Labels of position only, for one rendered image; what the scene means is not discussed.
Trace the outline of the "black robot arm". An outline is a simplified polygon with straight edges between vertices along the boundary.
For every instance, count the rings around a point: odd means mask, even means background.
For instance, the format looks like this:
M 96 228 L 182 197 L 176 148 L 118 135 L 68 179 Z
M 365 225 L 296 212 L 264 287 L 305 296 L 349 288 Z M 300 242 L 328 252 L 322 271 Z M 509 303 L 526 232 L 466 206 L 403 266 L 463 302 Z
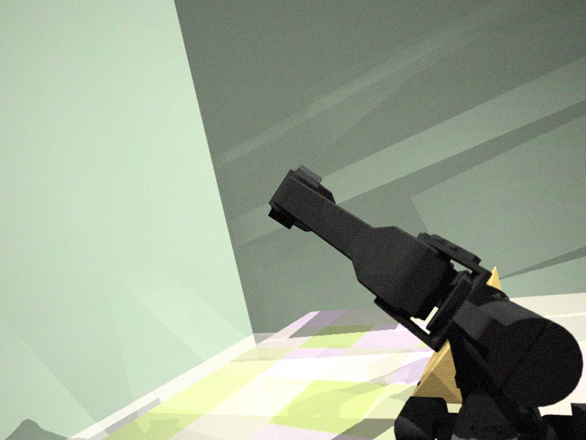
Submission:
M 372 227 L 338 206 L 323 178 L 289 170 L 269 201 L 269 217 L 312 231 L 353 263 L 374 302 L 433 351 L 475 364 L 501 392 L 467 380 L 451 440 L 557 440 L 539 408 L 566 399 L 583 374 L 575 337 L 487 284 L 481 259 L 436 235 Z M 456 271 L 453 260 L 471 270 Z M 426 333 L 411 320 L 425 321 Z

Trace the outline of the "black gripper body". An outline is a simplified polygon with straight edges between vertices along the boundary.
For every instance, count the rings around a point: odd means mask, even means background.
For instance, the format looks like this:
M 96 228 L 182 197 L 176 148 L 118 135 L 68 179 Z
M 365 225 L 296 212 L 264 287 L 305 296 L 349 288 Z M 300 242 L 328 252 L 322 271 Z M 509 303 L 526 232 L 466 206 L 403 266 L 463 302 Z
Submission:
M 453 358 L 455 382 L 463 397 L 467 380 L 478 380 L 486 392 L 501 392 L 475 364 Z M 542 421 L 554 430 L 557 440 L 586 440 L 586 403 L 570 403 L 572 415 L 546 414 Z M 444 398 L 410 396 L 394 422 L 395 440 L 451 440 L 458 413 L 448 410 Z

